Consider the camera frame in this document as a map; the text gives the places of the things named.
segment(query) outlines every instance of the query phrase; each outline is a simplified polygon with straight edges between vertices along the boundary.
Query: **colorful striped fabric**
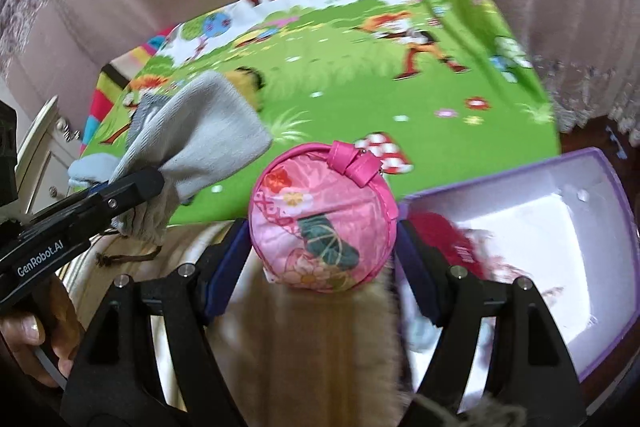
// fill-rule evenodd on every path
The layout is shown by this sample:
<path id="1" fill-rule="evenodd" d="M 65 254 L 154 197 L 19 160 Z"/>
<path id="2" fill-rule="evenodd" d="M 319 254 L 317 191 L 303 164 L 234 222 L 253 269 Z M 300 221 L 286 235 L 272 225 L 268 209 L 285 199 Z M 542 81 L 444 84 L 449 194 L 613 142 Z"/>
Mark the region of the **colorful striped fabric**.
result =
<path id="1" fill-rule="evenodd" d="M 84 133 L 82 133 L 81 153 L 84 152 L 85 147 L 91 141 L 98 126 L 107 116 L 122 90 L 145 66 L 148 60 L 156 54 L 156 51 L 158 51 L 172 29 L 173 27 L 161 31 L 145 44 L 112 60 L 102 68 L 95 86 L 94 97 L 91 101 L 89 117 L 86 119 Z"/>

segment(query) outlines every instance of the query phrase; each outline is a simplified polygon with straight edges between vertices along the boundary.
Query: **pink round pouch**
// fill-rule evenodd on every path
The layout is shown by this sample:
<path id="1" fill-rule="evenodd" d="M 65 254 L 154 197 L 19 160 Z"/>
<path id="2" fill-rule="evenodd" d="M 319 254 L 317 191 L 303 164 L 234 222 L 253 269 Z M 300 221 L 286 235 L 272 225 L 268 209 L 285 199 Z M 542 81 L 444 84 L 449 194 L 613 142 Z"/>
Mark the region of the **pink round pouch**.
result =
<path id="1" fill-rule="evenodd" d="M 396 241 L 398 207 L 370 152 L 335 141 L 278 156 L 254 186 L 249 229 L 268 280 L 319 292 L 375 277 Z"/>

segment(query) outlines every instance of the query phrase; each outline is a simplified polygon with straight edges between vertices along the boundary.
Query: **metal screw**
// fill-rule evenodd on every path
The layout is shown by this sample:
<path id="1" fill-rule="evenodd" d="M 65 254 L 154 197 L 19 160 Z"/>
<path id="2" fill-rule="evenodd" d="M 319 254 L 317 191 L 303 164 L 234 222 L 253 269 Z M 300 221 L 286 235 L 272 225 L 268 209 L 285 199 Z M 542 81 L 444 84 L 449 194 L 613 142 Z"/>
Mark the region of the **metal screw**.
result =
<path id="1" fill-rule="evenodd" d="M 178 266 L 178 275 L 180 277 L 188 277 L 196 271 L 196 266 L 191 263 L 184 263 Z"/>
<path id="2" fill-rule="evenodd" d="M 116 288 L 124 288 L 124 286 L 129 284 L 130 280 L 131 277 L 129 277 L 126 273 L 121 273 L 120 275 L 116 275 L 115 279 L 113 280 L 113 285 L 116 286 Z"/>
<path id="3" fill-rule="evenodd" d="M 533 281 L 528 277 L 518 277 L 518 286 L 523 290 L 530 290 L 533 288 Z"/>
<path id="4" fill-rule="evenodd" d="M 451 268 L 449 268 L 449 271 L 451 272 L 451 275 L 456 279 L 464 279 L 468 274 L 468 271 L 464 266 L 458 265 L 452 266 Z"/>

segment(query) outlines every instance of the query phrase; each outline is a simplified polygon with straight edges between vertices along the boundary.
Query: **wooden floor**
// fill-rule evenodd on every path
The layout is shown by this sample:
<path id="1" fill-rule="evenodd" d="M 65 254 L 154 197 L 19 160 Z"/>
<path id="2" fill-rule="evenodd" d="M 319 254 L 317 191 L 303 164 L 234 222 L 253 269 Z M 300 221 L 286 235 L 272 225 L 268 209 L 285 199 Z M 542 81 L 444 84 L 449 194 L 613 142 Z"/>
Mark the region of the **wooden floor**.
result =
<path id="1" fill-rule="evenodd" d="M 640 149 L 633 149 L 625 136 L 617 133 L 617 126 L 606 117 L 591 120 L 584 129 L 561 136 L 562 152 L 586 147 L 601 149 L 616 170 L 625 189 L 629 204 L 640 219 Z M 631 328 L 618 347 L 583 382 L 587 403 L 591 403 L 620 375 L 640 347 L 640 321 Z"/>

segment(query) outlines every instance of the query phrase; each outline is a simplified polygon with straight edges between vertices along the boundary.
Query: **white cabinet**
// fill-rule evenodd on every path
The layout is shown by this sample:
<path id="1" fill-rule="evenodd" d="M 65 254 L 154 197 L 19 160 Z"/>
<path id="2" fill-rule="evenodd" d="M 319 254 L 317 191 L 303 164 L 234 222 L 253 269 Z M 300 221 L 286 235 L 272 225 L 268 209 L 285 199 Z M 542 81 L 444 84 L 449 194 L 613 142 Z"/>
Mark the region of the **white cabinet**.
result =
<path id="1" fill-rule="evenodd" d="M 80 140 L 58 114 L 53 97 L 42 108 L 18 151 L 15 180 L 23 212 L 35 214 L 68 193 L 66 170 L 78 158 Z"/>

